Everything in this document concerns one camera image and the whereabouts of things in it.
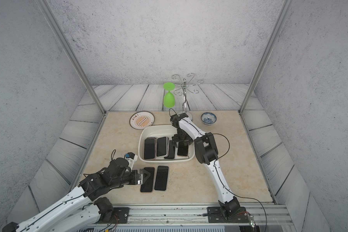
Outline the black phone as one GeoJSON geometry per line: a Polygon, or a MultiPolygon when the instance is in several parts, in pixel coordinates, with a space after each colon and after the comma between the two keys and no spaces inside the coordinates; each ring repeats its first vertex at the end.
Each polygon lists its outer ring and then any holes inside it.
{"type": "Polygon", "coordinates": [[[144,179],[143,184],[141,185],[140,192],[141,193],[151,193],[153,191],[154,185],[154,176],[155,176],[155,168],[154,167],[145,167],[143,169],[144,179]]]}

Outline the light green case phone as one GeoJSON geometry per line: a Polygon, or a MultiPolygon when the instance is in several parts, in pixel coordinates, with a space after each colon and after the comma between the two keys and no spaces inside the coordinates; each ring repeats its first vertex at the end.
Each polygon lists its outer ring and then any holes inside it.
{"type": "Polygon", "coordinates": [[[166,191],[167,190],[167,183],[168,183],[168,176],[169,176],[169,167],[168,166],[158,166],[154,190],[166,191]]]}

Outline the pink case phone front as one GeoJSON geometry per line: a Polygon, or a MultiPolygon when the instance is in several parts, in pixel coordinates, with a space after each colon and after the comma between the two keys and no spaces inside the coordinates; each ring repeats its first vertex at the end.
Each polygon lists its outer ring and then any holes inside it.
{"type": "Polygon", "coordinates": [[[168,144],[169,138],[166,136],[157,139],[156,157],[159,158],[168,156],[168,144]]]}

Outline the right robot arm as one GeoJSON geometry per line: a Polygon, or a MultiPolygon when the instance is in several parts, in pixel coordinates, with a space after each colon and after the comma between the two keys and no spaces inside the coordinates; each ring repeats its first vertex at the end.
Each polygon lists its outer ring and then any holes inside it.
{"type": "Polygon", "coordinates": [[[177,133],[172,137],[172,140],[176,143],[193,144],[198,162],[207,168],[217,191],[218,203],[223,217],[226,220],[235,217],[242,211],[241,206],[237,197],[231,193],[222,173],[213,133],[201,130],[190,120],[186,113],[170,116],[170,122],[177,129],[177,133]]]}

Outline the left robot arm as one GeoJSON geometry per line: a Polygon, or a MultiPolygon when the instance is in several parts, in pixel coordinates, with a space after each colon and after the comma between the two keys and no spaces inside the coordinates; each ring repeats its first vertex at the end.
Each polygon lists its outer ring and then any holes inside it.
{"type": "Polygon", "coordinates": [[[39,214],[21,222],[10,222],[4,232],[71,232],[98,221],[118,222],[113,205],[105,197],[125,185],[142,185],[150,177],[144,169],[132,167],[137,157],[128,154],[111,160],[108,167],[87,175],[63,198],[39,214]]]}

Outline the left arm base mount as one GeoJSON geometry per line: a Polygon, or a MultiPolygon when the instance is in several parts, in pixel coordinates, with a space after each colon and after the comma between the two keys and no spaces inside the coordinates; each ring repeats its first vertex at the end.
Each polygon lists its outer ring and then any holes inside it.
{"type": "Polygon", "coordinates": [[[129,207],[114,207],[113,209],[100,210],[100,218],[94,224],[127,224],[129,212],[129,207]]]}

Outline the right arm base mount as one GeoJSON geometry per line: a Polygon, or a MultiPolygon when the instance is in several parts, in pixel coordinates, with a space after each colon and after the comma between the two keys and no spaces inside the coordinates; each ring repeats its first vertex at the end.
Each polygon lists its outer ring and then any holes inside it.
{"type": "Polygon", "coordinates": [[[249,223],[246,208],[240,207],[238,210],[226,210],[222,207],[208,207],[203,217],[208,218],[209,223],[249,223]]]}

